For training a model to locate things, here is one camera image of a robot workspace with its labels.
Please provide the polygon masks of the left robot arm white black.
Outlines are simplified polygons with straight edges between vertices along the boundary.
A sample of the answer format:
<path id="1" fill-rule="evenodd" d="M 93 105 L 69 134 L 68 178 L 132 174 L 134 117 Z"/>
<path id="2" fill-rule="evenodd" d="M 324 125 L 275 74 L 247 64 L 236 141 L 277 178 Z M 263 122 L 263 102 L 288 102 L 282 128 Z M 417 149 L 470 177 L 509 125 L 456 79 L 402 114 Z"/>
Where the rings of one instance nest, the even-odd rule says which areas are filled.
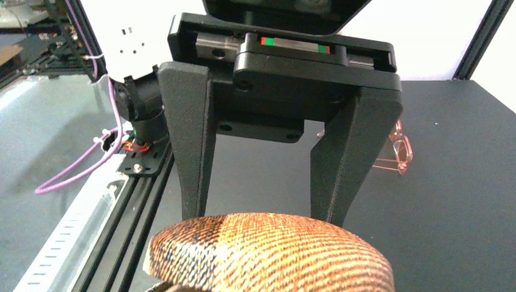
<path id="1" fill-rule="evenodd" d="M 82 1 L 127 120 L 158 119 L 182 217 L 202 217 L 218 134 L 310 152 L 310 215 L 341 226 L 402 110 L 393 46 L 340 35 L 367 1 Z"/>

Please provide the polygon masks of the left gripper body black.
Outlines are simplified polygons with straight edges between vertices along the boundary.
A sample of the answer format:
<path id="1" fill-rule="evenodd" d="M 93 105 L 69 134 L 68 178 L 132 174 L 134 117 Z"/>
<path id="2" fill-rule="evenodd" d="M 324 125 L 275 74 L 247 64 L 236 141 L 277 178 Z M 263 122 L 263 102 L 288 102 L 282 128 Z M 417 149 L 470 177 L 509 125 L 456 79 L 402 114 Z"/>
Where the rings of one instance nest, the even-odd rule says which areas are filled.
<path id="1" fill-rule="evenodd" d="M 305 121 L 343 117 L 353 136 L 386 137 L 402 112 L 389 43 L 193 13 L 174 17 L 167 41 L 175 64 L 207 69 L 218 134 L 295 143 Z"/>

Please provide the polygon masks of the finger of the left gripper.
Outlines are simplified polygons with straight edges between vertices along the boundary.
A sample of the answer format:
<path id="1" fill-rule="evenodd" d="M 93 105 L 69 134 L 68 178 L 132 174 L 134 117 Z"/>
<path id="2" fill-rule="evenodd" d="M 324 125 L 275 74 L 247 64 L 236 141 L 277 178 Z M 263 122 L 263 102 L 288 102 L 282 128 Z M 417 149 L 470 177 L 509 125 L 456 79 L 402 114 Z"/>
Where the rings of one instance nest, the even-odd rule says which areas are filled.
<path id="1" fill-rule="evenodd" d="M 361 88 L 310 151 L 310 216 L 341 227 L 402 111 L 401 92 Z"/>
<path id="2" fill-rule="evenodd" d="M 158 69 L 183 220 L 205 215 L 216 143 L 214 96 L 209 68 L 168 61 Z"/>

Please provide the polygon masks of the brown plaid glasses case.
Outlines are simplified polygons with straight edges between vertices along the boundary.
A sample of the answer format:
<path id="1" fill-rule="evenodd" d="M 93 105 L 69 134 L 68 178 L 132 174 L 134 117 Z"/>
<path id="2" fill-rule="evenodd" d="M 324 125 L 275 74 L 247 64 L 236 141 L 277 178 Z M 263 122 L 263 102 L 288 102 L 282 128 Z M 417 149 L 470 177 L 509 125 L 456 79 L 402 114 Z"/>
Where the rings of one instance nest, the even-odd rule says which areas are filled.
<path id="1" fill-rule="evenodd" d="M 394 291 L 388 259 L 334 224 L 248 212 L 191 218 L 158 231 L 143 271 L 166 289 Z"/>

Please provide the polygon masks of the pink transparent sunglasses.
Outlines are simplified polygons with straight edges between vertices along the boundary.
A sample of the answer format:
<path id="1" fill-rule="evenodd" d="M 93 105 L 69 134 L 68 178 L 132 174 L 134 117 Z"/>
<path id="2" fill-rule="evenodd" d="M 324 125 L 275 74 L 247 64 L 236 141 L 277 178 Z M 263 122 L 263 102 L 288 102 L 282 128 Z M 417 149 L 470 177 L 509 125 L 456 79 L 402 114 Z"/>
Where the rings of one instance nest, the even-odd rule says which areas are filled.
<path id="1" fill-rule="evenodd" d="M 413 160 L 413 150 L 408 136 L 403 133 L 400 120 L 394 125 L 388 139 L 392 142 L 395 159 L 377 158 L 375 162 L 380 162 L 380 165 L 372 164 L 369 169 L 390 170 L 404 175 Z"/>

